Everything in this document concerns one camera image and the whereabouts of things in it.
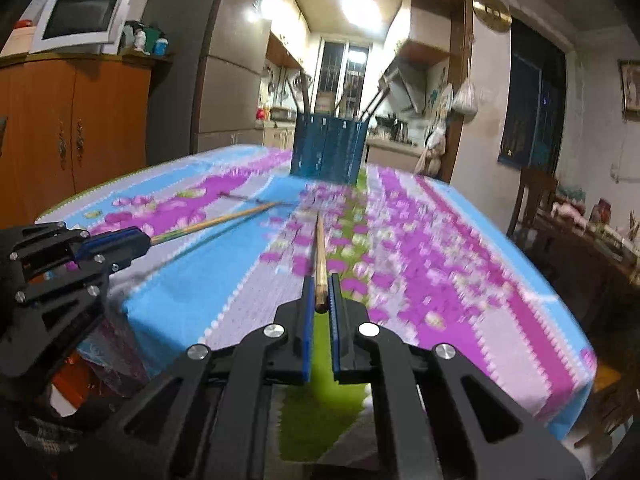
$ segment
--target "tablecloth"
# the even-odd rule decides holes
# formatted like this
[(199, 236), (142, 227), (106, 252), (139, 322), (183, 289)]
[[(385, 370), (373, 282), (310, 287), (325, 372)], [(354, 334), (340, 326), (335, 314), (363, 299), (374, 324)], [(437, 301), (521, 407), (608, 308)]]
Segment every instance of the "tablecloth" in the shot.
[[(290, 176), (289, 165), (290, 152), (232, 146), (107, 183), (41, 217), (92, 234), (135, 225), (157, 235), (255, 206), (222, 192), (284, 202), (152, 247), (114, 274), (106, 322), (80, 345), (84, 358), (146, 381), (195, 342), (238, 343), (300, 296), (321, 210), (328, 270), (373, 322), (424, 348), (453, 344), (564, 437), (593, 383), (593, 349), (487, 218), (425, 177), (366, 165), (347, 187)], [(280, 455), (334, 463), (365, 456), (375, 443), (370, 390), (332, 381), (327, 316), (316, 316), (313, 352), (311, 383), (277, 396)]]

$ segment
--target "metal bolt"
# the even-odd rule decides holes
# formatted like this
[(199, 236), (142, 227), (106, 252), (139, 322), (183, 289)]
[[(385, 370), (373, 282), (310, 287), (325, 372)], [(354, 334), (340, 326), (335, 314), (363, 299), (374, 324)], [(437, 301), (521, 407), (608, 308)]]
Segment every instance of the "metal bolt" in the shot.
[(358, 332), (367, 337), (375, 337), (380, 333), (380, 327), (375, 323), (363, 323), (358, 327)]
[(451, 346), (450, 344), (441, 343), (436, 346), (436, 354), (448, 361), (449, 359), (452, 359), (456, 356), (456, 349), (453, 348), (453, 346)]
[(193, 359), (194, 361), (200, 361), (204, 359), (209, 353), (209, 349), (204, 345), (191, 345), (187, 348), (187, 355), (189, 359)]
[(284, 327), (277, 323), (272, 323), (264, 327), (264, 330), (262, 330), (262, 332), (265, 336), (276, 339), (277, 337), (280, 337), (282, 334), (284, 334)]

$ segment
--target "window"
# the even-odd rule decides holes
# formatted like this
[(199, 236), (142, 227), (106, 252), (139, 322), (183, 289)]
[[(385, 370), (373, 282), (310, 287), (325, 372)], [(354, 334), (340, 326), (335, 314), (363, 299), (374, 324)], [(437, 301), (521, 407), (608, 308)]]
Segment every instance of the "window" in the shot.
[(509, 101), (498, 160), (553, 173), (562, 141), (565, 97), (564, 52), (513, 20)]
[(360, 108), (369, 48), (324, 41), (318, 69), (315, 112), (330, 112), (340, 104), (340, 117), (352, 119)]

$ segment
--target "picture frame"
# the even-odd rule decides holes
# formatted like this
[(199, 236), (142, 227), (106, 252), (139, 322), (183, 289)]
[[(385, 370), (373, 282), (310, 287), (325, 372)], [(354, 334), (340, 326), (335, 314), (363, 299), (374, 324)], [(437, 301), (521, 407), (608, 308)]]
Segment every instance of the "picture frame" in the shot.
[(622, 86), (622, 115), (626, 120), (640, 121), (640, 60), (619, 59)]

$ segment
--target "gold round wall decoration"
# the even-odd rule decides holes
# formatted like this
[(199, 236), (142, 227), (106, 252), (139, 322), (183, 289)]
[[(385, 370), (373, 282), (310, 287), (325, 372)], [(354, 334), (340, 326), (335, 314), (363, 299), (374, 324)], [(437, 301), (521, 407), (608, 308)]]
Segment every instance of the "gold round wall decoration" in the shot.
[(511, 28), (511, 13), (500, 0), (473, 0), (478, 20), (495, 32), (508, 32)]

